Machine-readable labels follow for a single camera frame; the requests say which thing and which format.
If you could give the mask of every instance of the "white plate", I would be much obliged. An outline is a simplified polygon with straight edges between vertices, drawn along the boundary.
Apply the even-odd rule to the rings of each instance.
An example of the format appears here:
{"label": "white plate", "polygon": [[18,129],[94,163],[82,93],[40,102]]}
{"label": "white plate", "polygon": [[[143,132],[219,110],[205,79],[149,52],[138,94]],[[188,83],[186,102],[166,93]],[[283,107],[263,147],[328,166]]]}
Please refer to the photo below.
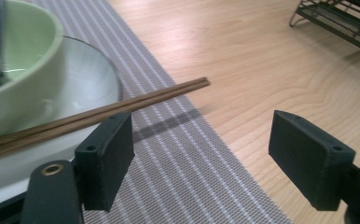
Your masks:
{"label": "white plate", "polygon": [[[65,118],[119,100],[116,68],[103,54],[81,41],[66,37],[66,79],[61,112]],[[37,166],[54,160],[71,160],[74,149],[97,125],[0,158],[0,202],[27,190],[29,175]]]}

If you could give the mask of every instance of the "screw hole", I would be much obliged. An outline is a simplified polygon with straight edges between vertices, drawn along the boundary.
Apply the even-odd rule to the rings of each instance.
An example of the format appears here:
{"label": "screw hole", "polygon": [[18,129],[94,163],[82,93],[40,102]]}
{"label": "screw hole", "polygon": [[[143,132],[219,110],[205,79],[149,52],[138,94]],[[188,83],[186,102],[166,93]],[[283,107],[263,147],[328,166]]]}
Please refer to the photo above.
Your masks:
{"label": "screw hole", "polygon": [[88,151],[93,151],[96,148],[96,146],[87,146]]}
{"label": "screw hole", "polygon": [[63,169],[63,165],[61,164],[52,164],[49,166],[46,166],[42,171],[42,175],[56,175]]}
{"label": "screw hole", "polygon": [[336,151],[342,151],[343,148],[342,147],[332,147],[332,149],[336,150]]}

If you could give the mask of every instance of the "placemat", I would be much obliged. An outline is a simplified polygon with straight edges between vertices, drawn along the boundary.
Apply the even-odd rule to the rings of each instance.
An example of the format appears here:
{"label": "placemat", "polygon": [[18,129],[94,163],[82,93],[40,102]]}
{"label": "placemat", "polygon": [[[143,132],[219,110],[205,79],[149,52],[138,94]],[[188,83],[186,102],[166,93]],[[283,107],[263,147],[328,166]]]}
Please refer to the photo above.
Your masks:
{"label": "placemat", "polygon": [[[105,0],[32,2],[113,62],[123,99],[174,85]],[[135,159],[111,212],[85,212],[86,223],[290,223],[186,96],[132,121]]]}

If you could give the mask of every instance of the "brass insert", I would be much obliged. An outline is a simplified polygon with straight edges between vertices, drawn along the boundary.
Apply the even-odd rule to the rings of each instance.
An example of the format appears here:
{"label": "brass insert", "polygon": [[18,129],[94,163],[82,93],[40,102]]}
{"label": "brass insert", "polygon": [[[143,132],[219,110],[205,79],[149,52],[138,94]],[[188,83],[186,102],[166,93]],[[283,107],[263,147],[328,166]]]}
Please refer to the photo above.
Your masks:
{"label": "brass insert", "polygon": [[42,171],[42,175],[56,175],[63,169],[62,164],[51,164],[49,166],[46,166]]}

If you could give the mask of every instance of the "bowl rim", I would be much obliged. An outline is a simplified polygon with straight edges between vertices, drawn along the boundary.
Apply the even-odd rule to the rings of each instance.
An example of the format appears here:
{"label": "bowl rim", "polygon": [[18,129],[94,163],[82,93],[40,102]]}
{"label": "bowl rim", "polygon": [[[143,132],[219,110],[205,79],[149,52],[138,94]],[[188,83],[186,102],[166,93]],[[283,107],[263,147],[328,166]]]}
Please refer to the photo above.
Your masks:
{"label": "bowl rim", "polygon": [[20,78],[17,78],[15,80],[11,80],[6,85],[1,86],[0,94],[12,89],[13,87],[18,86],[24,80],[28,79],[31,74],[35,73],[37,70],[42,68],[52,57],[54,57],[55,53],[59,50],[59,48],[62,45],[63,33],[64,33],[62,23],[54,14],[47,11],[46,9],[27,2],[22,2],[17,0],[7,0],[7,1],[10,2],[10,4],[24,5],[26,7],[32,8],[33,10],[37,10],[45,14],[52,21],[55,28],[55,34],[51,44],[48,47],[48,50],[44,52],[42,57],[38,59],[35,64],[33,64],[30,68],[27,69],[28,74]]}

